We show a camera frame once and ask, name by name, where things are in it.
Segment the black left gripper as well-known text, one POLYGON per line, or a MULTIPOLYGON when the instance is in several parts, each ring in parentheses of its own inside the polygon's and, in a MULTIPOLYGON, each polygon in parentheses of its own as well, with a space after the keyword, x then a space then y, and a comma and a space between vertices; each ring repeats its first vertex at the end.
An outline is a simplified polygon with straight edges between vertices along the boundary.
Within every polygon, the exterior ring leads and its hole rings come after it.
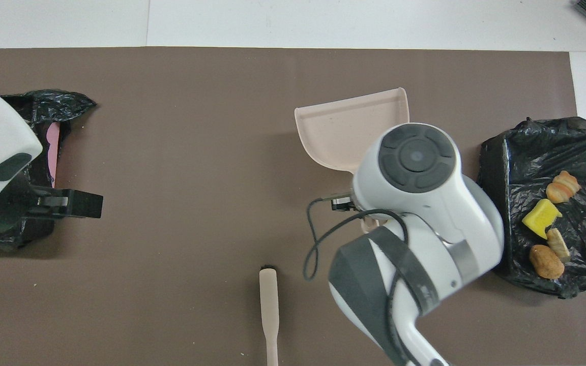
POLYGON ((34 218, 60 220, 102 216, 104 197, 74 189, 31 186, 44 184, 44 168, 31 164, 7 183, 0 192, 0 234, 21 234, 25 214, 34 202, 34 218))

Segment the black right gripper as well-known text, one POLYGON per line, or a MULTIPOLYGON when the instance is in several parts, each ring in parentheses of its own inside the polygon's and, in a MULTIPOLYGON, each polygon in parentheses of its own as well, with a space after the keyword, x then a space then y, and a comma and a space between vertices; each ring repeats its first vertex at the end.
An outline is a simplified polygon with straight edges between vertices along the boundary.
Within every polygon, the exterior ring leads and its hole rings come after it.
POLYGON ((331 198, 333 211, 359 211, 351 195, 337 195, 331 198))

